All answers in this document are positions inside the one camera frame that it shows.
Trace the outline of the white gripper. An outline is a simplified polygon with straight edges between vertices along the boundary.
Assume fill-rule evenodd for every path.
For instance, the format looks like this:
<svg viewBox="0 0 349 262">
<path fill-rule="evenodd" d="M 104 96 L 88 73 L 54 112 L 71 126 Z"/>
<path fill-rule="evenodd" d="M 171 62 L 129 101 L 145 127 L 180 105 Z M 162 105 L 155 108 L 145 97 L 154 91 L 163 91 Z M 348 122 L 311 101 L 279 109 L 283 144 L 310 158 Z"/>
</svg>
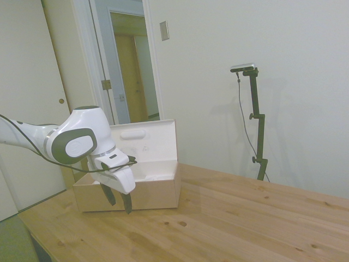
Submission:
<svg viewBox="0 0 349 262">
<path fill-rule="evenodd" d="M 89 155 L 87 159 L 90 174 L 94 180 L 101 183 L 108 202 L 114 206 L 116 199 L 112 189 L 119 191 L 124 209 L 130 214 L 133 210 L 130 192 L 135 189 L 136 184 L 133 172 L 127 165 L 129 157 L 119 149 L 113 148 L 103 154 Z"/>
</svg>

